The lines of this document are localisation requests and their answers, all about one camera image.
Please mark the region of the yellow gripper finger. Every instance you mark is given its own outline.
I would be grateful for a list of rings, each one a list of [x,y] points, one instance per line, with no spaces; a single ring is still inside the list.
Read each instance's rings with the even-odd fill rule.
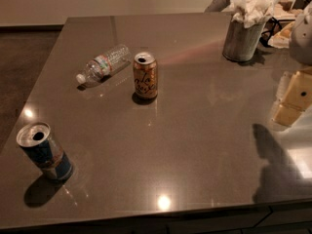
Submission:
[[[272,120],[290,127],[312,105],[312,69],[286,71],[276,93]]]

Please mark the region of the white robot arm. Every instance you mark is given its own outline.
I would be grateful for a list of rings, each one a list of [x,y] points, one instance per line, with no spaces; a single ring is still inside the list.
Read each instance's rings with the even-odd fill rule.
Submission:
[[[292,27],[290,55],[301,64],[280,79],[271,121],[290,127],[312,104],[312,2],[299,14]]]

